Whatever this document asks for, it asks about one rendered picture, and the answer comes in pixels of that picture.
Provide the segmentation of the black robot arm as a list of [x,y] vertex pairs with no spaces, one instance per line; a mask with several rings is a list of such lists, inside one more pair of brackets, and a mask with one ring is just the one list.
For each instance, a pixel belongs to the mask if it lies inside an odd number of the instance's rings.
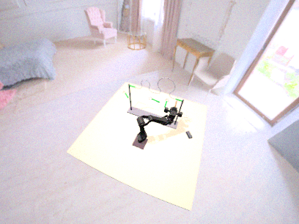
[[[161,117],[161,118],[157,117],[157,116],[152,116],[152,115],[149,115],[149,116],[145,116],[145,115],[139,116],[136,119],[136,121],[138,122],[139,128],[140,128],[140,132],[137,134],[137,136],[138,136],[137,142],[143,143],[143,141],[146,140],[147,133],[144,130],[144,127],[147,126],[150,122],[161,123],[163,126],[166,126],[167,124],[171,125],[174,122],[174,119],[175,119],[175,117],[177,115],[177,109],[178,108],[176,108],[176,107],[171,107],[170,108],[171,113],[169,114],[169,116],[167,114],[167,115],[165,115],[164,117]],[[147,119],[149,119],[149,121],[147,123],[145,123],[143,118],[147,118]]]

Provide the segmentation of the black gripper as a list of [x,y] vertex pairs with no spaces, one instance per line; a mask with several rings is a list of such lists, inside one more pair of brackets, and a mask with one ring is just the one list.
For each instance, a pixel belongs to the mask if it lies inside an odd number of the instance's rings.
[[[170,111],[169,108],[167,108],[167,107],[165,107],[164,112],[165,112],[165,113],[168,113],[168,112],[171,113],[171,111]],[[181,117],[182,117],[182,112],[179,112],[179,113],[178,113],[178,110],[177,110],[177,115],[181,118]]]

